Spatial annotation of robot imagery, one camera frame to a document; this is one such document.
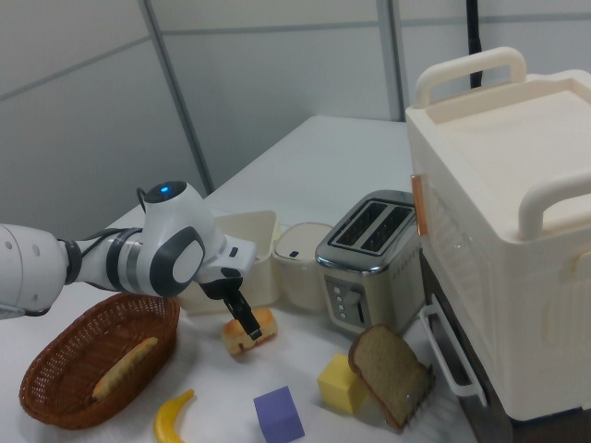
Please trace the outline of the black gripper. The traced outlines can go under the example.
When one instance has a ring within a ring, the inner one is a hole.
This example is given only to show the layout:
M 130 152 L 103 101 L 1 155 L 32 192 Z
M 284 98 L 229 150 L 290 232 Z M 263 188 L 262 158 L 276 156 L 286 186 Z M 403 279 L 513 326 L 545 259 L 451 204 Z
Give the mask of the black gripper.
M 234 319 L 239 322 L 244 332 L 250 339 L 255 341 L 262 336 L 262 331 L 250 305 L 240 292 L 242 283 L 242 277 L 231 277 L 200 283 L 199 287 L 211 300 L 223 300 L 227 309 Z

